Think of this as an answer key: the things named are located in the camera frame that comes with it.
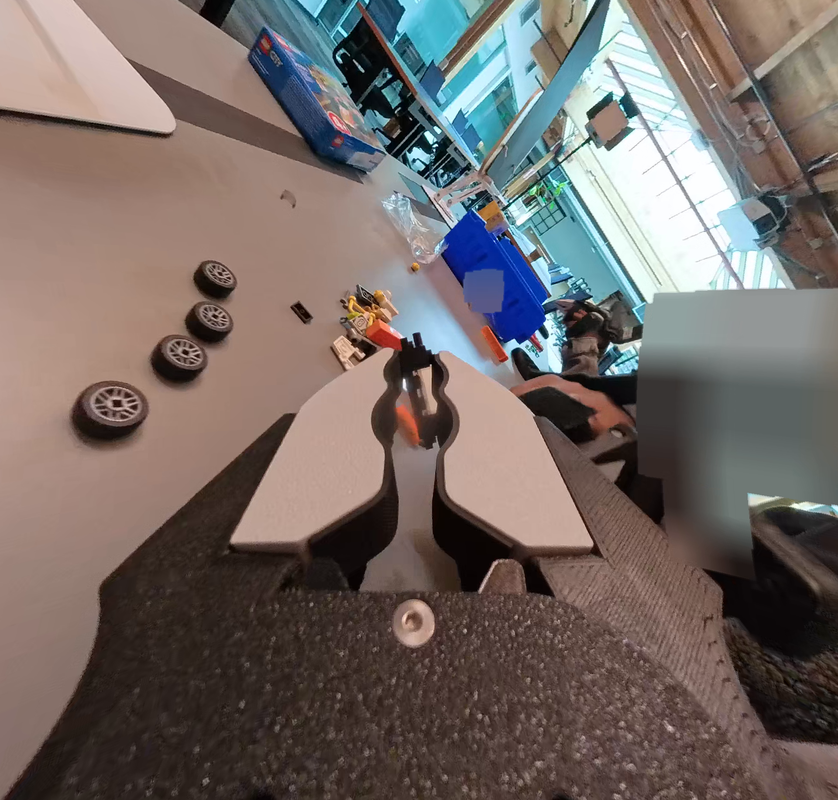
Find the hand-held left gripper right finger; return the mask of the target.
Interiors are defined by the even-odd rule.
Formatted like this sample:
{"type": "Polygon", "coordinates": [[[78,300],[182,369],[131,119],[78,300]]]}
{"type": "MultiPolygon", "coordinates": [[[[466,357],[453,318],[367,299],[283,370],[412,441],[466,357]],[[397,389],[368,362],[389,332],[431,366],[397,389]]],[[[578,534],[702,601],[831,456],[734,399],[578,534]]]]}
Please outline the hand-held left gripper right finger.
{"type": "Polygon", "coordinates": [[[434,539],[461,582],[497,560],[593,554],[595,543],[535,415],[450,352],[435,356],[434,539]]]}

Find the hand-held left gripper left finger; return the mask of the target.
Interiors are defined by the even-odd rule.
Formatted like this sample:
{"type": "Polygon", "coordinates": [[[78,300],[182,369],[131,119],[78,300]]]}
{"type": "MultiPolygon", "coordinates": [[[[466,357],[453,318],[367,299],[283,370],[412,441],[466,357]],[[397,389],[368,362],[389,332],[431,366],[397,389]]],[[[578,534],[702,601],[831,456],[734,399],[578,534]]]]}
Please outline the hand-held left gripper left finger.
{"type": "Polygon", "coordinates": [[[295,415],[231,536],[241,553],[331,559],[348,582],[395,536],[395,359],[370,357],[295,415]]]}

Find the orange lego race car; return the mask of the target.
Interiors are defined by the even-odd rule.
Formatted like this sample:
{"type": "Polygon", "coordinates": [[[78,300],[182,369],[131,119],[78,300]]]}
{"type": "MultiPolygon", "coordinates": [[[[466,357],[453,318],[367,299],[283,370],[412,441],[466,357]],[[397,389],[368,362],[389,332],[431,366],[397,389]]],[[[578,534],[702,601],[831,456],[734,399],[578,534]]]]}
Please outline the orange lego race car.
{"type": "Polygon", "coordinates": [[[422,334],[401,340],[399,367],[416,423],[418,444],[427,450],[438,441],[440,405],[436,396],[441,368],[435,354],[424,344],[422,334]]]}

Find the person's right hand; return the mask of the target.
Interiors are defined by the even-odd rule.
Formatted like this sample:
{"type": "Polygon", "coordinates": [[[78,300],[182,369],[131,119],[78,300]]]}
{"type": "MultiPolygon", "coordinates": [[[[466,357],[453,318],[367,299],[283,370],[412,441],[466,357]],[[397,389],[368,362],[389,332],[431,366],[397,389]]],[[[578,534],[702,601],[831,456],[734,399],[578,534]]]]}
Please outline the person's right hand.
{"type": "Polygon", "coordinates": [[[539,374],[509,389],[518,399],[575,399],[594,410],[592,426],[599,432],[608,426],[636,427],[636,380],[634,376],[599,378],[539,374]]]}

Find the blue lego box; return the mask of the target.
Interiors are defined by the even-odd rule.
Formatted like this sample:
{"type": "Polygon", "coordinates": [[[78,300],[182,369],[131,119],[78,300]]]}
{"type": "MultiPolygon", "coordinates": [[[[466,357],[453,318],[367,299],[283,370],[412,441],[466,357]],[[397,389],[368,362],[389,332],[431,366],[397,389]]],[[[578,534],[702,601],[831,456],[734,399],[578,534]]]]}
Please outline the blue lego box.
{"type": "Polygon", "coordinates": [[[263,27],[248,56],[313,152],[371,172],[386,152],[341,82],[269,27],[263,27]]]}

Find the yellow lego hand truck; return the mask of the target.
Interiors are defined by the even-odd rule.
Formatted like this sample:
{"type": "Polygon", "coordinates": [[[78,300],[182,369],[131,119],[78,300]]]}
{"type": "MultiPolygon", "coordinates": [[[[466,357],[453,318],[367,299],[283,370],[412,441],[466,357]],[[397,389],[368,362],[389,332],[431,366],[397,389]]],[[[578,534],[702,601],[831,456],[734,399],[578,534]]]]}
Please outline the yellow lego hand truck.
{"type": "Polygon", "coordinates": [[[363,316],[368,323],[381,321],[389,324],[399,314],[392,301],[392,292],[387,290],[371,292],[361,285],[355,286],[354,292],[345,292],[340,303],[348,318],[363,316]]]}

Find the clear plastic bag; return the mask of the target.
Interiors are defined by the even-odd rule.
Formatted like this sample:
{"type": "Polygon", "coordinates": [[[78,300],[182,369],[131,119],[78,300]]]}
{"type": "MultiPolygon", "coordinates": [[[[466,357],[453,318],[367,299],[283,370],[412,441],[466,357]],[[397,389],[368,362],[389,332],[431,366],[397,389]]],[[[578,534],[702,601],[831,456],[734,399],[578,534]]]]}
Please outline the clear plastic bag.
{"type": "Polygon", "coordinates": [[[381,206],[393,227],[407,242],[417,264],[430,264],[443,254],[447,247],[448,228],[431,227],[424,217],[414,210],[411,198],[395,192],[385,198],[381,206]]]}

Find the blue plastic bin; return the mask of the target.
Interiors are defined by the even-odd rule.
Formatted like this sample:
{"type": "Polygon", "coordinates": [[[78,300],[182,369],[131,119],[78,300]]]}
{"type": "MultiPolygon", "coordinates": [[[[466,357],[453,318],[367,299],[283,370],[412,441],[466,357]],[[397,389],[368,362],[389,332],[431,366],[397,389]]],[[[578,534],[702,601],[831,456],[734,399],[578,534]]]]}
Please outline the blue plastic bin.
{"type": "Polygon", "coordinates": [[[523,343],[546,321],[548,290],[512,242],[487,229],[475,210],[445,237],[443,260],[501,342],[523,343]]]}

